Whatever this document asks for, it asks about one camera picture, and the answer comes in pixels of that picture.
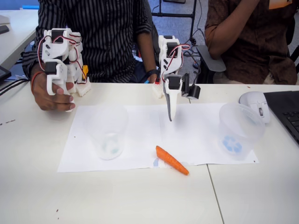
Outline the right hand of striped-shirt person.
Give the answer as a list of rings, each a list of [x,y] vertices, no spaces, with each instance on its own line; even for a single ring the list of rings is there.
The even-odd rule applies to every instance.
[[[56,84],[52,84],[54,95],[47,92],[47,75],[44,72],[36,72],[31,78],[31,91],[35,102],[43,111],[69,111],[75,108],[73,96],[66,95],[64,90]]]

